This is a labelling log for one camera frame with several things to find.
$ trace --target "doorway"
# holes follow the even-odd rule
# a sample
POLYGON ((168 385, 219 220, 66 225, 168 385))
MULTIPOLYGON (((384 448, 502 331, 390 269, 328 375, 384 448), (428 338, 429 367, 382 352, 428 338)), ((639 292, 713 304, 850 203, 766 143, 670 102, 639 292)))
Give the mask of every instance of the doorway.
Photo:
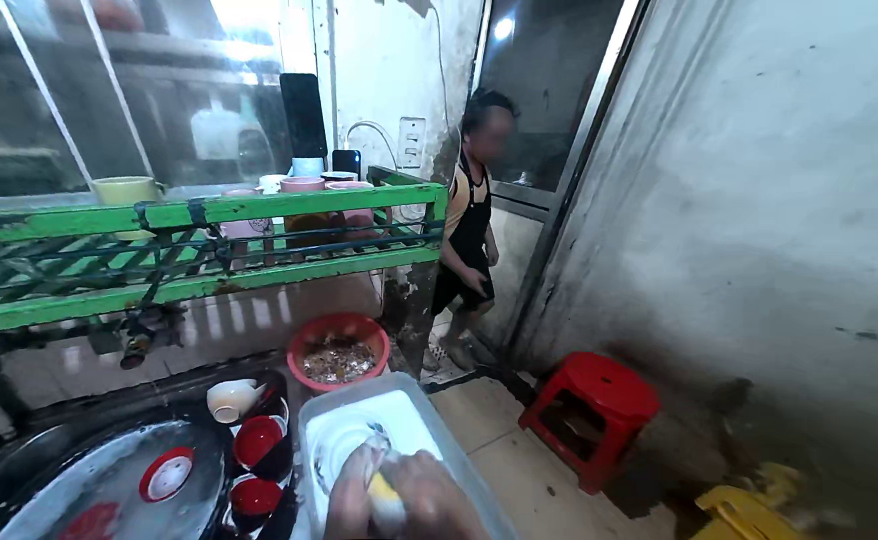
POLYGON ((517 133, 490 163, 495 308, 477 329, 511 348, 541 283, 648 0, 486 0, 471 89, 516 104, 517 133))

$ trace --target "tiled floor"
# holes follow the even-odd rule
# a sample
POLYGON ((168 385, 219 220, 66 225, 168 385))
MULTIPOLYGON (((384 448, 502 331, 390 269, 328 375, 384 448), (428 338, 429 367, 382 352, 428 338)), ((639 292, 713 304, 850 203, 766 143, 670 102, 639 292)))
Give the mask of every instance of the tiled floor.
POLYGON ((661 505, 629 520, 602 494, 579 491, 576 474, 519 429, 523 406, 499 382, 477 378, 430 399, 523 540, 673 538, 673 514, 661 505))

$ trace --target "metal sink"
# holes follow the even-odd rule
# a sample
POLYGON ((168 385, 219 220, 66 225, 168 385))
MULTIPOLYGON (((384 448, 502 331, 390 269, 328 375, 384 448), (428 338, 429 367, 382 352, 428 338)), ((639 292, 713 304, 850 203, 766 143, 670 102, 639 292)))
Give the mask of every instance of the metal sink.
MULTIPOLYGON (((174 375, 156 384, 73 399, 36 411, 24 430, 27 435, 0 448, 0 538, 39 538, 44 532, 60 537, 73 522, 90 521, 83 512, 93 507, 108 510, 103 511, 109 513, 109 519, 121 514, 115 519, 134 515, 139 522, 144 516, 156 522, 160 518, 168 520, 178 505, 186 504, 190 509, 208 510, 208 526, 193 526, 164 537, 212 537, 226 508, 234 471, 232 436, 228 427, 216 423, 206 411, 206 389, 221 381, 254 378, 263 369, 263 362, 255 360, 220 364, 174 375), (149 438, 153 431, 160 436, 149 438), (134 450, 109 453, 109 447, 122 445, 134 450), (202 476, 211 478, 203 478, 201 485, 203 497, 214 499, 211 505, 196 503, 198 495, 188 495, 189 479, 180 493, 153 506, 140 498, 136 487, 148 464, 166 446, 177 445, 196 449, 194 466, 204 467, 202 476), (77 475, 77 467, 86 469, 77 475), (64 489, 63 479, 71 479, 76 488, 64 489), (98 487, 101 485, 109 487, 104 490, 98 487), (50 489, 58 491, 50 494, 50 489), (121 502, 111 506, 112 500, 121 502), (122 512, 113 511, 120 507, 122 512), (39 518, 24 518, 30 514, 39 518)), ((196 485, 193 480, 193 491, 198 492, 196 485)), ((109 531, 122 532, 125 527, 132 534, 135 527, 127 525, 112 522, 109 531)))

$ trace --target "child's hair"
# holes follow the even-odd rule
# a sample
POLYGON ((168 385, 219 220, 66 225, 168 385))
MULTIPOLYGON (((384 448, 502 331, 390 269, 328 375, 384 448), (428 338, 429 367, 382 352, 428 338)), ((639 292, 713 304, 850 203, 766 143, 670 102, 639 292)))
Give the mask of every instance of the child's hair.
POLYGON ((479 128, 486 121, 490 107, 502 107, 513 118, 519 117, 519 110, 511 99, 495 90, 477 88, 469 96, 469 101, 466 102, 466 111, 462 114, 462 135, 479 128))

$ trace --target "ceramic mug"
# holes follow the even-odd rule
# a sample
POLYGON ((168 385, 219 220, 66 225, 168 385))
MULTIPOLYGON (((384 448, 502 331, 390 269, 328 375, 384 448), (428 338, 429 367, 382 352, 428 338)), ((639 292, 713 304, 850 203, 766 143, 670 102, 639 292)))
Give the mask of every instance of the ceramic mug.
MULTIPOLYGON (((327 181, 325 183, 327 190, 372 190, 372 183, 368 181, 327 181)), ((386 224, 392 223, 392 207, 386 206, 385 211, 386 224)), ((373 208, 359 208, 355 210, 342 210, 333 212, 331 216, 333 227, 368 227, 376 223, 373 217, 373 208)), ((377 232, 373 228, 365 230, 350 230, 343 233, 346 240, 368 240, 378 239, 389 234, 389 229, 383 232, 377 232)))
MULTIPOLYGON (((159 202, 166 194, 166 186, 148 176, 116 176, 92 181, 92 191, 103 205, 131 205, 141 201, 159 202)), ((119 240, 143 240, 155 237, 148 230, 114 232, 119 240)))
MULTIPOLYGON (((250 197, 259 195, 257 189, 242 187, 223 191, 223 197, 250 197)), ((243 221, 226 221, 219 224, 219 231, 227 239, 254 239, 272 235, 272 219, 247 219, 243 221)))
MULTIPOLYGON (((279 181, 282 193, 304 193, 307 191, 322 191, 326 189, 326 181, 314 176, 290 176, 279 181)), ((287 215, 284 217, 285 231, 287 233, 300 233, 315 229, 329 228, 329 213, 304 213, 287 215)), ((308 248, 330 242, 329 234, 312 234, 298 238, 287 238, 287 248, 308 248)))
POLYGON ((265 387, 257 388, 254 378, 225 380, 205 392, 205 405, 216 422, 230 424, 253 408, 265 387))
POLYGON ((283 180, 289 178, 285 174, 267 174, 259 177, 259 186, 257 191, 261 191, 263 195, 275 195, 282 191, 283 180))

